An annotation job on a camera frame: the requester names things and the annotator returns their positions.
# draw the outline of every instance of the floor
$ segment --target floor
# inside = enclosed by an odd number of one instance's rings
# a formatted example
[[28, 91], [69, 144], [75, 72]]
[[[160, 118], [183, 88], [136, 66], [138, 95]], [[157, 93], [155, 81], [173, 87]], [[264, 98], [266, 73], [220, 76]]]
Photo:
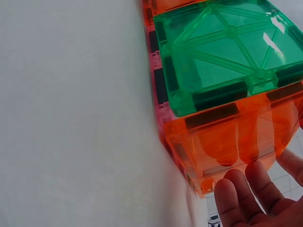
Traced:
[[[299, 129], [288, 148], [296, 155], [303, 157], [303, 130]], [[303, 195], [303, 187], [299, 184], [277, 163], [268, 172], [270, 178], [275, 183], [277, 188], [286, 197], [293, 200], [299, 200]], [[209, 217], [217, 214], [217, 207], [214, 201], [214, 194], [206, 195], [206, 203]]]

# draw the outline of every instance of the hand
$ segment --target hand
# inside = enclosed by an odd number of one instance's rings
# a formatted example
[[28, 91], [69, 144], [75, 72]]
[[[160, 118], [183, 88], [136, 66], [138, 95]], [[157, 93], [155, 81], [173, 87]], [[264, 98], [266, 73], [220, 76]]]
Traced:
[[[277, 161], [303, 186], [303, 159], [286, 149]], [[243, 173], [233, 169], [226, 173], [214, 190], [224, 227], [303, 226], [303, 197], [299, 201], [284, 198], [260, 162], [249, 164], [245, 175], [266, 214], [257, 204]]]

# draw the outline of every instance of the green plastic square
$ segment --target green plastic square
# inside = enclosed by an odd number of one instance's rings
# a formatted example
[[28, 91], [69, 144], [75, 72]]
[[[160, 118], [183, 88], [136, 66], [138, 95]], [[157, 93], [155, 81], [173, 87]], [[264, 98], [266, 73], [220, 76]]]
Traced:
[[177, 117], [303, 79], [303, 33], [267, 0], [195, 3], [154, 22]]

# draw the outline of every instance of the orange magnetic tile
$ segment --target orange magnetic tile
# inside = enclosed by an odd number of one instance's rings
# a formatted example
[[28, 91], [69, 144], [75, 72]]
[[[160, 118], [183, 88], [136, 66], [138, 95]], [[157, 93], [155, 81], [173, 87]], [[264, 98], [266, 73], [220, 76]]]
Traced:
[[164, 124], [164, 136], [201, 194], [231, 168], [260, 160], [267, 169], [303, 115], [303, 84], [292, 84]]
[[153, 17], [193, 3], [207, 0], [143, 0], [143, 15], [146, 26], [153, 25]]

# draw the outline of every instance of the white wall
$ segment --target white wall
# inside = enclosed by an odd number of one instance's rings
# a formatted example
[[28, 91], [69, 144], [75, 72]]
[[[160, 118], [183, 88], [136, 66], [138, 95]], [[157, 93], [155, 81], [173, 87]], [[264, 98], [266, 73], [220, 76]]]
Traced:
[[198, 226], [159, 143], [136, 0], [0, 1], [0, 226]]

